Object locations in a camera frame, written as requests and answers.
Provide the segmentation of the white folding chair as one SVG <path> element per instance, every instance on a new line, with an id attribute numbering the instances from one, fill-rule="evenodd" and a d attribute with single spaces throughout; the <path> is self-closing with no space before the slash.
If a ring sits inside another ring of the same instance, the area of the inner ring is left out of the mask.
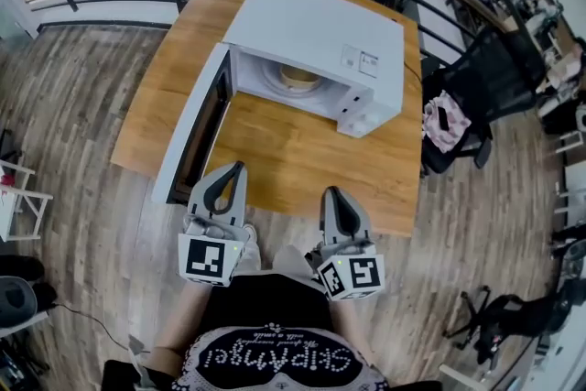
<path id="1" fill-rule="evenodd" d="M 36 175 L 36 171 L 31 168 L 0 159 L 0 175 L 3 174 L 12 174 L 16 182 L 14 187 L 5 188 L 7 194 L 0 200 L 0 240 L 5 243 L 38 240 L 45 211 L 53 196 L 27 188 L 30 178 Z M 23 212 L 23 203 L 34 215 L 35 223 L 31 233 L 13 234 L 13 221 Z"/>

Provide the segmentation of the person's right forearm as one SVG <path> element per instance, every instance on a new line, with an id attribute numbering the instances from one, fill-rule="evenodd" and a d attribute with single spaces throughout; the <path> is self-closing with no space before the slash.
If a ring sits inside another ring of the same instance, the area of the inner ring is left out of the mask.
<path id="1" fill-rule="evenodd" d="M 353 299 L 330 301 L 329 309 L 334 331 L 353 346 L 369 364 L 374 364 L 374 353 L 364 332 Z"/>

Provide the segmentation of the black swivel chair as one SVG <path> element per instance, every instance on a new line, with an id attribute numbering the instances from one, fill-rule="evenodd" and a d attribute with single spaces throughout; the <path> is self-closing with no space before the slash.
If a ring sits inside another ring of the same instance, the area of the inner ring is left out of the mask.
<path id="1" fill-rule="evenodd" d="M 511 336 L 534 339 L 559 331 L 571 310 L 586 302 L 586 287 L 581 279 L 569 279 L 558 290 L 533 300 L 523 300 L 515 294 L 493 299 L 492 290 L 486 285 L 479 291 L 484 298 L 478 308 L 468 292 L 460 294 L 470 318 L 459 329 L 442 333 L 442 337 L 449 340 L 465 333 L 465 338 L 453 346 L 462 351 L 471 345 L 477 353 L 479 365 L 493 362 L 501 344 Z"/>

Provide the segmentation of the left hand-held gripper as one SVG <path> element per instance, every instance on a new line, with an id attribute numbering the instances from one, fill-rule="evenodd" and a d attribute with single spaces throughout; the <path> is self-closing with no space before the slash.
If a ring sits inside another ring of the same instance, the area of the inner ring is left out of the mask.
<path id="1" fill-rule="evenodd" d="M 247 170 L 242 161 L 213 170 L 193 186 L 184 230 L 178 235 L 182 278 L 218 287 L 230 285 L 250 240 L 242 228 L 246 190 Z"/>

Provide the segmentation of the pink patterned cloth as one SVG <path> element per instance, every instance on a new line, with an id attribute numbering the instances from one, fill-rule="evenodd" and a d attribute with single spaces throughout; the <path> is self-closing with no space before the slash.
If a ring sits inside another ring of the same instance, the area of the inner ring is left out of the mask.
<path id="1" fill-rule="evenodd" d="M 438 107 L 446 109 L 450 120 L 450 131 L 443 132 L 439 126 Z M 471 125 L 471 120 L 463 113 L 456 101 L 442 90 L 439 96 L 428 101 L 423 108 L 422 135 L 441 152 L 447 153 L 461 141 Z"/>

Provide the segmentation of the person's beige trousers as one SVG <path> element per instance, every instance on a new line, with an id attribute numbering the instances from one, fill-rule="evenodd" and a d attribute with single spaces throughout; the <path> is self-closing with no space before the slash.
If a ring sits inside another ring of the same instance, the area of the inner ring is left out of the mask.
<path id="1" fill-rule="evenodd" d="M 281 275 L 303 283 L 314 280 L 314 271 L 294 245 L 281 246 L 273 258 L 272 266 L 269 269 L 263 269 L 257 241 L 247 242 L 233 271 L 233 278 L 268 275 Z"/>

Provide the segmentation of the white microwave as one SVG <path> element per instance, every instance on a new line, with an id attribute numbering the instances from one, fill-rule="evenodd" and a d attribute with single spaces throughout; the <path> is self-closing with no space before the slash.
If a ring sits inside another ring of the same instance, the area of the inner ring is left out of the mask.
<path id="1" fill-rule="evenodd" d="M 237 93 L 330 119 L 347 136 L 370 134 L 401 113 L 404 52 L 398 22 L 346 0 L 244 0 L 195 81 L 153 201 L 189 199 Z M 320 84 L 288 89 L 282 64 L 321 76 Z"/>

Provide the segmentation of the beige bowl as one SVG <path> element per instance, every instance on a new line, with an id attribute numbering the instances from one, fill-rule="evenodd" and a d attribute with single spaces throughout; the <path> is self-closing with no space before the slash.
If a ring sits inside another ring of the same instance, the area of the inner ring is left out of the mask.
<path id="1" fill-rule="evenodd" d="M 283 84 L 293 91 L 312 90 L 320 84 L 321 76 L 287 64 L 280 67 L 280 76 Z"/>

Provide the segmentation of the person's black printed shirt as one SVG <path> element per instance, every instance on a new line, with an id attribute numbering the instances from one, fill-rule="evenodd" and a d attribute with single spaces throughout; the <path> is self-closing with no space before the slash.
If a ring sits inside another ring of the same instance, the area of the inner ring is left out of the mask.
<path id="1" fill-rule="evenodd" d="M 443 391 L 389 384 L 334 331 L 325 295 L 281 275 L 213 287 L 198 333 L 178 377 L 109 360 L 101 391 Z"/>

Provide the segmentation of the grey round appliance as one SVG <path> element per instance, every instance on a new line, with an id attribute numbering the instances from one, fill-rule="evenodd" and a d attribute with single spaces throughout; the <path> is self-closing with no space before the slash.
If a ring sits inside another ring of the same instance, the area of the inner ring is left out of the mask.
<path id="1" fill-rule="evenodd" d="M 36 294 L 21 277 L 0 277 L 0 329 L 12 328 L 38 312 Z"/>

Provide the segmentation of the black mesh office chair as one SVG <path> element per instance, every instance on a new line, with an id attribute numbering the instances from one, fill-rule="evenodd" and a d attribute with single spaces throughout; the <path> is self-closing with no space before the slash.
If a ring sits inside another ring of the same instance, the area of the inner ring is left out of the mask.
<path id="1" fill-rule="evenodd" d="M 533 41 L 520 32 L 487 27 L 454 63 L 441 68 L 438 60 L 426 58 L 422 72 L 423 108 L 445 90 L 472 122 L 447 153 L 422 136 L 420 175 L 426 177 L 445 172 L 462 157 L 482 168 L 492 151 L 491 124 L 535 107 L 537 83 L 545 77 L 546 66 Z"/>

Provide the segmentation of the person's left forearm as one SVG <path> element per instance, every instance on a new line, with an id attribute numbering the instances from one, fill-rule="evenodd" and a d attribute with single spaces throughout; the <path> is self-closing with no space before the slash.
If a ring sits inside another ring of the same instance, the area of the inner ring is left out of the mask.
<path id="1" fill-rule="evenodd" d="M 146 360 L 146 367 L 178 377 L 184 356 L 198 337 L 212 286 L 188 281 L 172 308 Z"/>

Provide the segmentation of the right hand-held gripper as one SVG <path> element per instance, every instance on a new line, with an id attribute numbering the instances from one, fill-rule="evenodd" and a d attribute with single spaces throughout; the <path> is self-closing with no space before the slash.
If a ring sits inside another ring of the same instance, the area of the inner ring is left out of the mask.
<path id="1" fill-rule="evenodd" d="M 349 192 L 328 187 L 320 201 L 323 243 L 306 253 L 325 294 L 331 301 L 364 299 L 385 289 L 384 256 L 368 240 L 338 243 L 338 237 L 367 239 L 371 222 L 362 205 Z"/>

